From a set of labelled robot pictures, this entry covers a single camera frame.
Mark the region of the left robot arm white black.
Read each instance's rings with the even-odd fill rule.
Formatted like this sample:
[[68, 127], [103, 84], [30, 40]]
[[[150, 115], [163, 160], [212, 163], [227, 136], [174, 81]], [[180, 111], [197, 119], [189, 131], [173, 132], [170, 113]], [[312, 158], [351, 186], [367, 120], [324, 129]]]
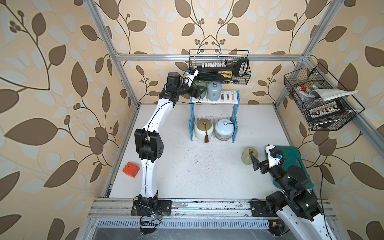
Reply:
[[188, 69], [187, 76], [179, 73], [168, 73], [167, 83], [159, 93], [159, 100], [150, 120], [140, 129], [135, 130], [136, 151], [142, 163], [142, 188], [138, 195], [137, 209], [144, 215], [158, 209], [158, 188], [156, 181], [157, 162], [164, 151], [164, 143], [160, 129], [168, 115], [174, 109], [180, 96], [188, 94], [196, 97], [200, 90], [194, 83], [199, 71]]

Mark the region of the green tea canister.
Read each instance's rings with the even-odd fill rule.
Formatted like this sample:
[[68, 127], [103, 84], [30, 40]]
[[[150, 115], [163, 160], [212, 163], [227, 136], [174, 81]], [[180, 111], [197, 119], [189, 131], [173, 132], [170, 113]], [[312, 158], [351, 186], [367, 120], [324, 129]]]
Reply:
[[207, 84], [206, 81], [203, 80], [195, 80], [193, 82], [193, 86], [196, 88], [196, 99], [203, 99], [207, 94]]

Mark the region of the blue white wooden shelf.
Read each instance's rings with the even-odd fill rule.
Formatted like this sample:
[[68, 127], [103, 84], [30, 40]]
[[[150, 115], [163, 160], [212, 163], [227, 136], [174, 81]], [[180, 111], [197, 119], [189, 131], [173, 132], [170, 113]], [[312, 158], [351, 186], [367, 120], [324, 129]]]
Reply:
[[[210, 101], [207, 97], [204, 97], [203, 99], [196, 99], [190, 97], [190, 118], [188, 123], [188, 129], [189, 129], [189, 138], [190, 140], [197, 140], [194, 133], [194, 126], [196, 122], [200, 119], [208, 119], [210, 120], [214, 125], [214, 134], [210, 141], [220, 141], [215, 137], [215, 125], [216, 123], [221, 119], [228, 119], [234, 124], [235, 131], [233, 133], [233, 136], [228, 141], [231, 141], [232, 143], [235, 142], [238, 131], [239, 131], [239, 123], [237, 114], [240, 108], [241, 98], [240, 98], [240, 91], [221, 91], [221, 98], [218, 101]], [[218, 113], [209, 113], [204, 112], [202, 115], [195, 114], [195, 107], [197, 106], [203, 106], [203, 107], [218, 107], [219, 110], [223, 110], [226, 105], [232, 107], [232, 114], [230, 116], [226, 116], [225, 114], [218, 114]]]

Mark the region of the blue tea canister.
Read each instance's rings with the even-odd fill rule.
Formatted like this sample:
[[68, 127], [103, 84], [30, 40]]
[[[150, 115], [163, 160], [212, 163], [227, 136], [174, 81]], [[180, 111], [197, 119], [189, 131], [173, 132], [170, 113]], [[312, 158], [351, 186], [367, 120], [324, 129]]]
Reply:
[[207, 84], [207, 98], [210, 101], [218, 101], [221, 98], [222, 84], [220, 82], [209, 82]]

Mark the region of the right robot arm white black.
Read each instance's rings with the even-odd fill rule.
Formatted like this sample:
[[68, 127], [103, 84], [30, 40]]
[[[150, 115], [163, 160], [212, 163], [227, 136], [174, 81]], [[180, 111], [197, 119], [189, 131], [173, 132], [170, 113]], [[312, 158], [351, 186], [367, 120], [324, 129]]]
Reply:
[[260, 162], [253, 154], [250, 154], [250, 158], [255, 171], [271, 174], [281, 188], [280, 191], [268, 195], [264, 201], [250, 201], [254, 217], [279, 217], [283, 228], [287, 228], [297, 240], [337, 238], [327, 223], [322, 205], [306, 189], [309, 179], [301, 167], [290, 166], [284, 170], [280, 165], [275, 165], [270, 168], [267, 160]]

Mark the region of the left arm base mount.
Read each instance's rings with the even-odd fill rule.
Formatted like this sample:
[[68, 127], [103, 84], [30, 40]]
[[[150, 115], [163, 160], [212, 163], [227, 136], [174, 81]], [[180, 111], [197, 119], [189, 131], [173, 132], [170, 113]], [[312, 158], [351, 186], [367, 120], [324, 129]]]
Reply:
[[149, 216], [153, 214], [170, 216], [171, 211], [171, 200], [159, 200], [158, 197], [145, 198], [139, 195], [133, 199], [131, 216]]

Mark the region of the yellow-green tea canister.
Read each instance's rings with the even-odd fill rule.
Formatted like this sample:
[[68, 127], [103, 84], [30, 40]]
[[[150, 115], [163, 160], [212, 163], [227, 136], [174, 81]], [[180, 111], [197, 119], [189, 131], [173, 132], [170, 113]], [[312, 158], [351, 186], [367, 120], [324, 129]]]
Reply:
[[253, 148], [253, 147], [245, 148], [243, 153], [242, 153], [242, 157], [241, 157], [242, 162], [245, 165], [252, 165], [253, 164], [250, 154], [252, 154], [256, 158], [258, 157], [258, 151], [255, 148]]

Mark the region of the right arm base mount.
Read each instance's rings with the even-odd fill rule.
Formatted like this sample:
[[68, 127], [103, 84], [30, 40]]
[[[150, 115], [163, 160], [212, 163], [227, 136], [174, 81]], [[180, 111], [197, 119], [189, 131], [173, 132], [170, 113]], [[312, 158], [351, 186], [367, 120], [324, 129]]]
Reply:
[[250, 209], [253, 217], [272, 217], [277, 218], [277, 211], [283, 209], [283, 207], [287, 206], [286, 200], [260, 200], [260, 199], [252, 199], [250, 202]]

